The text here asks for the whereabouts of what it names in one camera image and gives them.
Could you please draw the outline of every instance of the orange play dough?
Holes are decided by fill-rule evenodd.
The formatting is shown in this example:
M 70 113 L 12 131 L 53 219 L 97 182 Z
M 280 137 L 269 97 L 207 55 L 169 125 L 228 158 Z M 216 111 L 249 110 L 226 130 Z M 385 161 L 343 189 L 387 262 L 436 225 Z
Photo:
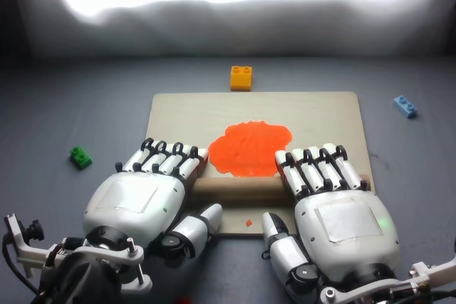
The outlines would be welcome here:
M 209 158 L 218 172 L 233 176 L 265 177 L 277 172 L 274 153 L 291 141 L 288 128 L 264 121 L 229 126 L 209 146 Z

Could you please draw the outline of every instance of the cutting board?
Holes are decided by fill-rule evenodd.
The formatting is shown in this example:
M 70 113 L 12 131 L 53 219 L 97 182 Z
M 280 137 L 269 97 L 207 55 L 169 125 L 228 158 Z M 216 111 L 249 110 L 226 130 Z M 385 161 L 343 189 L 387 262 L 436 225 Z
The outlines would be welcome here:
M 208 148 L 228 126 L 262 120 L 290 130 L 289 151 L 327 142 L 343 145 L 352 165 L 359 174 L 370 177 L 371 191 L 375 191 L 358 98 L 352 92 L 157 94 L 146 137 Z M 220 174 L 209 161 L 203 177 L 233 176 Z M 290 233 L 296 233 L 294 208 L 242 204 L 224 208 L 219 232 L 261 235 L 261 217 L 266 211 L 278 214 Z

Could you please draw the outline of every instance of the gray tabletop surface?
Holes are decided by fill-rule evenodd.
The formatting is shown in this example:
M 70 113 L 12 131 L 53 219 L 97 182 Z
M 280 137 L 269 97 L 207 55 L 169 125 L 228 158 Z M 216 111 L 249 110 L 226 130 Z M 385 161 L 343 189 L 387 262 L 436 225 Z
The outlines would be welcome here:
M 114 163 L 125 162 L 144 139 L 153 95 L 228 92 L 232 65 L 254 67 L 253 91 L 356 92 L 375 187 L 400 237 L 398 276 L 406 278 L 415 262 L 439 264 L 454 256 L 456 59 L 451 58 L 117 59 L 4 68 L 0 214 L 15 213 L 27 224 L 39 219 L 46 238 L 34 245 L 41 248 L 82 236 L 82 215 L 93 192 L 114 172 Z M 415 119 L 393 107 L 399 95 L 415 104 Z M 93 159 L 83 171 L 68 159 L 76 145 Z M 5 232 L 0 223 L 0 234 Z M 263 250 L 261 239 L 223 239 L 178 269 L 151 258 L 143 268 L 152 291 L 126 300 L 166 304 L 187 296 L 196 304 L 290 303 L 270 262 L 260 258 Z M 29 303 L 32 297 L 1 258 L 0 302 Z

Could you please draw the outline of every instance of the yellow lego brick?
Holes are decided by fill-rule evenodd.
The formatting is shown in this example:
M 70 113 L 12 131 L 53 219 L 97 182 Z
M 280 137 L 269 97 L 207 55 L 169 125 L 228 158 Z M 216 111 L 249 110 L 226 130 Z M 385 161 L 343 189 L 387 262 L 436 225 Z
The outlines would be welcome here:
M 229 87 L 231 90 L 250 90 L 252 88 L 252 67 L 231 67 Z

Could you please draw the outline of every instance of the orange dough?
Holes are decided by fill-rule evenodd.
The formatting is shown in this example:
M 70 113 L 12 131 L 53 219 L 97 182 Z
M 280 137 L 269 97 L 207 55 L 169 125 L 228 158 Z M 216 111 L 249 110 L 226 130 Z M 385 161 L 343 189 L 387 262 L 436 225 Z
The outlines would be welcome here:
M 233 176 L 265 177 L 277 172 L 274 153 L 285 150 L 291 133 L 284 126 L 264 121 L 229 126 L 225 135 L 209 146 L 209 158 L 218 172 Z

